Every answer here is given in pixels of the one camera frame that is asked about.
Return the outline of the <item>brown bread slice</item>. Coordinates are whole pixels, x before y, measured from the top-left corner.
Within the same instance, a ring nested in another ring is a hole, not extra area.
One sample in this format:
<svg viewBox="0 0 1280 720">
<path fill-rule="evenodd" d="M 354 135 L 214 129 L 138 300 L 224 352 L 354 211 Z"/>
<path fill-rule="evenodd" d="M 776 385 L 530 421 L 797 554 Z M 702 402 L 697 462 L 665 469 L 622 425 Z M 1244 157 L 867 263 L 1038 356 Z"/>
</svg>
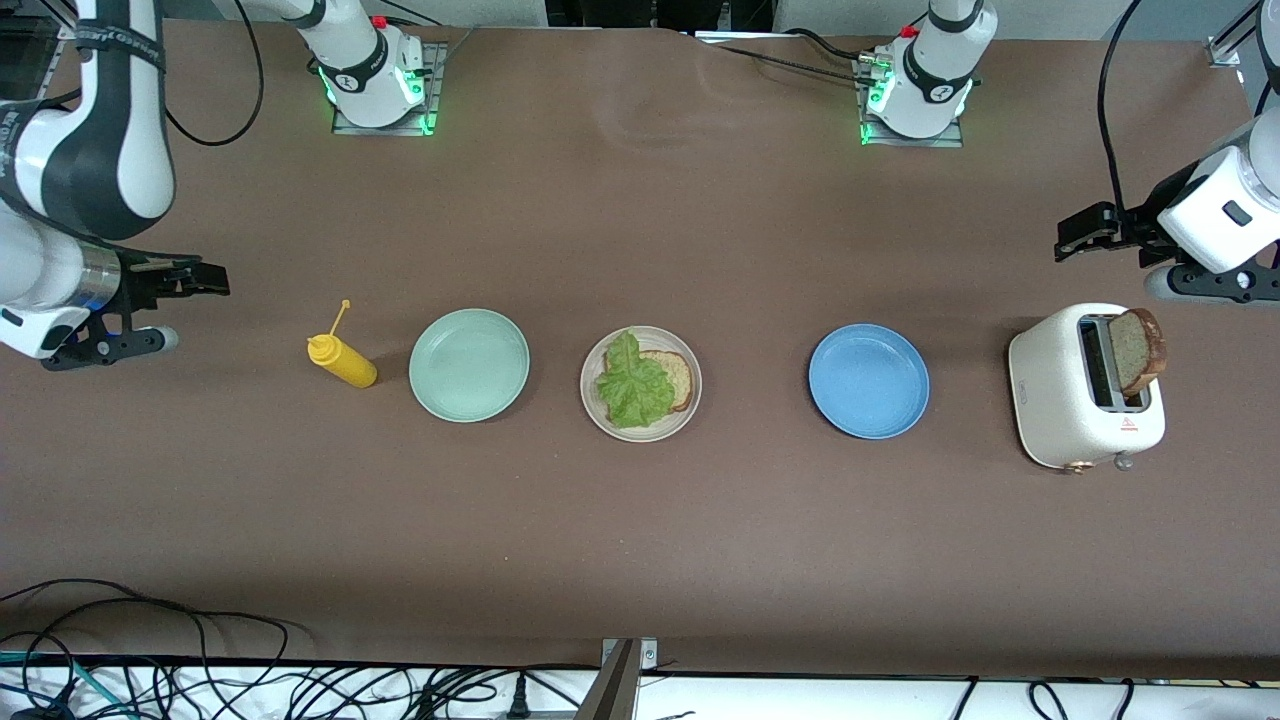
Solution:
<svg viewBox="0 0 1280 720">
<path fill-rule="evenodd" d="M 673 387 L 675 397 L 668 414 L 685 411 L 692 402 L 694 396 L 692 368 L 685 356 L 664 350 L 645 350 L 640 355 L 658 363 Z"/>
<path fill-rule="evenodd" d="M 1133 307 L 1111 318 L 1107 328 L 1119 391 L 1126 398 L 1135 397 L 1167 369 L 1164 331 L 1147 307 Z"/>
</svg>

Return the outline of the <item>yellow mustard squeeze bottle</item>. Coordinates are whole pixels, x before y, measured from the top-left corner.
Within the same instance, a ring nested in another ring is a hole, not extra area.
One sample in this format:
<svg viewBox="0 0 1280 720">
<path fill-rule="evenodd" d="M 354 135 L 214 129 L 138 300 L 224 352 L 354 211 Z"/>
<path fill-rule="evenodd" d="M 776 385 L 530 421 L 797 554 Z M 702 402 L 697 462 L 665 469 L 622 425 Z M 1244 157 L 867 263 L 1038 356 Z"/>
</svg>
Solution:
<svg viewBox="0 0 1280 720">
<path fill-rule="evenodd" d="M 307 338 L 307 355 L 312 364 L 332 373 L 344 383 L 366 389 L 378 380 L 376 366 L 338 336 L 338 328 L 349 307 L 351 301 L 343 299 L 330 329 Z"/>
</svg>

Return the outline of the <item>green lettuce leaf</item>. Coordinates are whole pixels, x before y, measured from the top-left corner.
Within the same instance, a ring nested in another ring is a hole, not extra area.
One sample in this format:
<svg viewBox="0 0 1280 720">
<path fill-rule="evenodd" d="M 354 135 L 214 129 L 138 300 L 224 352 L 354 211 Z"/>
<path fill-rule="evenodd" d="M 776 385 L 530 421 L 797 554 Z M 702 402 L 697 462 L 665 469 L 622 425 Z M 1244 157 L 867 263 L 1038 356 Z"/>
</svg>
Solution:
<svg viewBox="0 0 1280 720">
<path fill-rule="evenodd" d="M 614 427 L 644 428 L 671 414 L 676 388 L 660 363 L 645 357 L 631 331 L 605 348 L 605 369 L 595 380 Z"/>
</svg>

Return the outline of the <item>blue plate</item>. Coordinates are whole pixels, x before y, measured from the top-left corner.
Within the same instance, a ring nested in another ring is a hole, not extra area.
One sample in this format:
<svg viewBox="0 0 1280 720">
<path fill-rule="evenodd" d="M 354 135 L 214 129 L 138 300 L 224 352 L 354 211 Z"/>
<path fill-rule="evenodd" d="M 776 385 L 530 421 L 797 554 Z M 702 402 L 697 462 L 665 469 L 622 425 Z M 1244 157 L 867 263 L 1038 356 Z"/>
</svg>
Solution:
<svg viewBox="0 0 1280 720">
<path fill-rule="evenodd" d="M 829 332 L 814 347 L 808 388 L 818 413 L 860 439 L 891 439 L 910 430 L 931 401 L 920 351 L 883 325 L 858 323 Z"/>
</svg>

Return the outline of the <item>mint green plate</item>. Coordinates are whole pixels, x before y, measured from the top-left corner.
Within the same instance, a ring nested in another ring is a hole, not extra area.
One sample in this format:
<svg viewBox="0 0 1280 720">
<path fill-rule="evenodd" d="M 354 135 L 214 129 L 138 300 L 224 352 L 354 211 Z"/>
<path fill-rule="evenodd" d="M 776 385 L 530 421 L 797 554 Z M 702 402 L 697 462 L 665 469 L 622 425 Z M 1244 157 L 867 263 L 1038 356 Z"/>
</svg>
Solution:
<svg viewBox="0 0 1280 720">
<path fill-rule="evenodd" d="M 408 380 L 433 416 L 485 421 L 522 393 L 531 369 L 524 332 L 506 315 L 467 307 L 435 319 L 416 340 Z"/>
</svg>

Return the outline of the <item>white two-slot toaster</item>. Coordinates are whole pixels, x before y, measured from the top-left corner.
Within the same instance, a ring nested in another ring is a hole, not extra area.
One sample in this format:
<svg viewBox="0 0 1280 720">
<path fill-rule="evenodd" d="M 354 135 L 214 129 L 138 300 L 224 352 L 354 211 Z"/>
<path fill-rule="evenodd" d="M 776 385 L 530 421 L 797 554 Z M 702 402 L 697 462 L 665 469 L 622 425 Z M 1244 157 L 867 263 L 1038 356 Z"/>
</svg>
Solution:
<svg viewBox="0 0 1280 720">
<path fill-rule="evenodd" d="M 1135 397 L 1116 383 L 1108 320 L 1132 307 L 1075 304 L 1014 336 L 1007 370 L 1019 439 L 1043 468 L 1125 471 L 1167 429 L 1158 378 Z"/>
</svg>

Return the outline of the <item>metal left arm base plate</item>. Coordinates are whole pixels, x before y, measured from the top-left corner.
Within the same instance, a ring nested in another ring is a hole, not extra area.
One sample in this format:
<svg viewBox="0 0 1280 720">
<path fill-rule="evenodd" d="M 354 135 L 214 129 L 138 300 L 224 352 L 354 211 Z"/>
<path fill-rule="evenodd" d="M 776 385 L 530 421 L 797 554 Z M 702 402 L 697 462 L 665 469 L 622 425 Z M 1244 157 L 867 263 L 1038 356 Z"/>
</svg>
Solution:
<svg viewBox="0 0 1280 720">
<path fill-rule="evenodd" d="M 855 72 L 855 78 L 859 81 L 858 115 L 863 146 L 884 145 L 928 149 L 960 149 L 963 146 L 963 129 L 957 118 L 954 118 L 948 127 L 934 137 L 910 138 L 892 131 L 882 118 L 872 111 L 872 101 L 882 99 L 883 91 L 888 88 L 893 76 L 887 55 L 868 51 L 859 53 L 858 58 L 851 60 L 851 67 Z"/>
</svg>

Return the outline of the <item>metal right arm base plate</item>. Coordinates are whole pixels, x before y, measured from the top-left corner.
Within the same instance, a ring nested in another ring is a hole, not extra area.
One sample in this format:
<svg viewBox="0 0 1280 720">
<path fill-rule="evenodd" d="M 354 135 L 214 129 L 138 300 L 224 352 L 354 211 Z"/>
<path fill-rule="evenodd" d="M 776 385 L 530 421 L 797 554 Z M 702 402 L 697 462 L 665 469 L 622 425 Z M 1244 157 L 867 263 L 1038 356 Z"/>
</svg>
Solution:
<svg viewBox="0 0 1280 720">
<path fill-rule="evenodd" d="M 376 137 L 430 137 L 435 135 L 448 42 L 426 42 L 422 47 L 424 59 L 419 63 L 419 68 L 404 76 L 407 87 L 417 90 L 416 104 L 406 117 L 387 127 L 364 128 L 351 123 L 337 108 L 332 108 L 332 133 Z"/>
</svg>

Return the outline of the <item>metal table edge bracket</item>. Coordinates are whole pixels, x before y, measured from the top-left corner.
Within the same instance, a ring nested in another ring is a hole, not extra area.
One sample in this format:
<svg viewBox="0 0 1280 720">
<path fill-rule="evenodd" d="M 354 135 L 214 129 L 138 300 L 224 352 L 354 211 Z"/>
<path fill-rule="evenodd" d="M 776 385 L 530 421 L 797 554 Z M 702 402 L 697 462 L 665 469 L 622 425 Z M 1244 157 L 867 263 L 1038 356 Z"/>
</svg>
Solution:
<svg viewBox="0 0 1280 720">
<path fill-rule="evenodd" d="M 573 720 L 634 720 L 641 673 L 657 661 L 657 638 L 605 638 L 600 671 Z"/>
</svg>

